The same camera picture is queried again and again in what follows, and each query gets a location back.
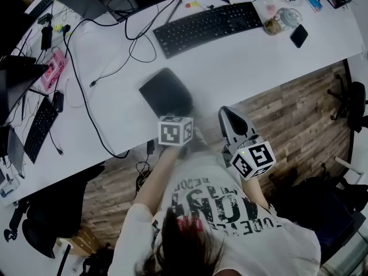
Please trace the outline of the black keyboard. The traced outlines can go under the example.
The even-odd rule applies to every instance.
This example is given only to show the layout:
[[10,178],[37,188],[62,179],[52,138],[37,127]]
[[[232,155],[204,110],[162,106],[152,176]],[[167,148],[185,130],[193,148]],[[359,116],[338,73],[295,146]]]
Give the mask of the black keyboard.
[[29,13],[26,13],[32,18],[39,18],[50,6],[52,6],[53,0],[40,0]]
[[51,101],[44,98],[33,119],[24,144],[24,152],[33,164],[35,164],[41,147],[57,116],[58,112]]
[[236,3],[202,11],[154,29],[166,58],[211,41],[262,27],[251,2]]

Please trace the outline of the white printed t-shirt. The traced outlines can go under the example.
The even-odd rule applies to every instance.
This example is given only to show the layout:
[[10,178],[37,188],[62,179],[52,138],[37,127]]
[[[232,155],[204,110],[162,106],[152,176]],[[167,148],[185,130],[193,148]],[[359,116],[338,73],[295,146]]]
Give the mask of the white printed t-shirt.
[[224,253],[217,271],[241,276],[316,276],[321,251],[315,233],[249,200],[240,178],[215,155],[178,162],[159,211],[134,204],[124,220],[108,276],[136,276],[162,250],[163,222],[171,209],[180,226],[195,220]]

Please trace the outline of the blue and white packet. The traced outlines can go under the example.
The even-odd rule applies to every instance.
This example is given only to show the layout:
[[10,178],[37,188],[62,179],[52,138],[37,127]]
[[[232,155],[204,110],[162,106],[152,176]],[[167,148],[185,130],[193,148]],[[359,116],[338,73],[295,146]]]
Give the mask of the blue and white packet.
[[318,0],[306,0],[309,6],[315,13],[318,13],[322,10],[323,6]]

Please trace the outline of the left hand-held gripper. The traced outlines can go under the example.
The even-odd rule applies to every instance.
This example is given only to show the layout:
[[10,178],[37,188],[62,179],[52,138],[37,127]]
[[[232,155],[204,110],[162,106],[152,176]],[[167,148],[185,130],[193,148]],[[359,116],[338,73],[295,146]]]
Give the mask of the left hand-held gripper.
[[158,122],[160,145],[182,147],[193,138],[193,118],[161,116]]

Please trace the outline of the black smartphone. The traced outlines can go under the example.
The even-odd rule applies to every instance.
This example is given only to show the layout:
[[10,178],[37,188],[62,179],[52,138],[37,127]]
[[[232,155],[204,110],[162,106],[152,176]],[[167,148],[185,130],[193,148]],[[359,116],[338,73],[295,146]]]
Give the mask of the black smartphone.
[[303,25],[299,24],[291,34],[290,39],[297,48],[301,48],[307,37],[308,32]]

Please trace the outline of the black mouse pad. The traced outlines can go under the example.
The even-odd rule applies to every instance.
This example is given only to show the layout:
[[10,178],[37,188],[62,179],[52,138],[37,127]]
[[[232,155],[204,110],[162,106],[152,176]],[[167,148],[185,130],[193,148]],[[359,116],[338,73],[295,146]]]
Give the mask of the black mouse pad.
[[169,69],[163,68],[139,88],[155,115],[187,117],[193,110],[193,99],[182,81]]

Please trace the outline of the round glass jar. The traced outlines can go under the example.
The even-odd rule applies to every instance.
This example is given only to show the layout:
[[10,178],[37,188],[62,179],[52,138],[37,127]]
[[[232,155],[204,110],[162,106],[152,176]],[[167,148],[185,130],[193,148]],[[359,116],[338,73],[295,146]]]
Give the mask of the round glass jar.
[[266,20],[263,24],[263,29],[270,36],[274,36],[282,32],[281,25],[274,18]]

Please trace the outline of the person's right forearm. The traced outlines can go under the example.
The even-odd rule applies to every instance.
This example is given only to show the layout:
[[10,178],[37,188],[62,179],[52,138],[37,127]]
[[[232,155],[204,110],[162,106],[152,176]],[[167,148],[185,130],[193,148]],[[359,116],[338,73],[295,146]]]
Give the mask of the person's right forearm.
[[252,178],[249,180],[241,179],[241,186],[245,195],[251,202],[261,206],[268,212],[270,211],[269,203],[267,202],[262,192],[261,186],[257,178]]

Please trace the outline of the silver laptop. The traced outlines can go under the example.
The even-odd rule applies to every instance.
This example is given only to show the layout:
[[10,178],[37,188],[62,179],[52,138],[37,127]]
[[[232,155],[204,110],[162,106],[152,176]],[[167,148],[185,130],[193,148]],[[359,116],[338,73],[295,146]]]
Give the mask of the silver laptop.
[[25,175],[23,173],[24,148],[13,128],[10,128],[9,130],[7,151],[11,164],[17,170],[19,176],[22,179],[24,179],[25,178]]

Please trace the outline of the black and white rod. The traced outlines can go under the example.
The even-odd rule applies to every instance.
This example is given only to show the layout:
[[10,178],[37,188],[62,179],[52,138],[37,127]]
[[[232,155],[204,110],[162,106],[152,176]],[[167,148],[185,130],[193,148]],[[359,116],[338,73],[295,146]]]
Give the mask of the black and white rod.
[[59,269],[57,271],[57,275],[56,276],[62,276],[62,272],[63,272],[63,269],[64,269],[64,265],[65,265],[65,262],[67,260],[67,257],[70,253],[70,249],[71,249],[71,245],[68,244],[65,251],[64,251],[64,254],[63,254],[63,258],[60,262],[60,266],[59,266]]

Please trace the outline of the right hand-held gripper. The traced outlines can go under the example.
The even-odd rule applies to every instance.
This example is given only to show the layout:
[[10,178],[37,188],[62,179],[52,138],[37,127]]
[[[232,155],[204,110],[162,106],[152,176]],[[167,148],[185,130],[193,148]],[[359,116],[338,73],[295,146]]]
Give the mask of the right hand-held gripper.
[[226,140],[222,151],[224,162],[232,174],[248,181],[275,165],[270,143],[256,134],[253,122],[243,112],[222,106],[218,111],[218,120]]

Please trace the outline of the black computer mouse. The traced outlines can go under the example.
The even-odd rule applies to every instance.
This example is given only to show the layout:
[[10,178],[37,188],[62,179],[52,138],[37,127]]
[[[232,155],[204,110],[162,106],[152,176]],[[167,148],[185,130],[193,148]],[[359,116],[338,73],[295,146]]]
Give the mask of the black computer mouse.
[[52,105],[56,112],[62,113],[64,109],[64,94],[57,90],[53,95]]

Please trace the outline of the black office chair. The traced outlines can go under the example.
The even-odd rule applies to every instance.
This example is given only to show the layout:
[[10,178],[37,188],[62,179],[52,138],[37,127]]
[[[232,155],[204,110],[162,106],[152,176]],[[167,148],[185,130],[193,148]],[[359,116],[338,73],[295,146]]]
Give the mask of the black office chair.
[[343,78],[340,75],[336,75],[336,79],[340,81],[341,94],[338,95],[330,89],[327,90],[329,95],[332,95],[340,102],[338,112],[335,116],[331,116],[331,120],[336,121],[339,117],[346,118],[348,127],[357,133],[360,133],[363,128],[368,129],[368,115],[365,115],[368,99],[366,99],[364,84],[352,82],[349,84],[348,89],[345,89]]
[[77,235],[87,183],[104,169],[101,163],[96,164],[20,199],[9,228],[3,232],[5,240],[16,240],[21,225],[26,241],[39,253],[54,259],[56,239]]
[[363,225],[368,185],[351,185],[343,177],[311,177],[296,186],[276,183],[272,203],[280,217],[312,230],[321,248],[321,263],[332,258]]

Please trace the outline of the clear round container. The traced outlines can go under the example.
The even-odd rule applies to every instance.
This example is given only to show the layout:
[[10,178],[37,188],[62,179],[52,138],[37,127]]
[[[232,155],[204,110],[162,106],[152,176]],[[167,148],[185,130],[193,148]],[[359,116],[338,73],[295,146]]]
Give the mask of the clear round container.
[[298,10],[286,7],[282,7],[276,12],[276,18],[283,30],[294,29],[302,21],[302,15]]

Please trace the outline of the cardboard box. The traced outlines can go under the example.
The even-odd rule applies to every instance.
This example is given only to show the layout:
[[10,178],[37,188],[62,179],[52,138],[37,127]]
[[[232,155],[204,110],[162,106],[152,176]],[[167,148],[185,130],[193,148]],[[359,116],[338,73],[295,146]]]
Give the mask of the cardboard box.
[[88,227],[80,227],[78,233],[72,238],[57,238],[59,247],[70,245],[70,253],[77,256],[90,256],[95,254],[102,245]]

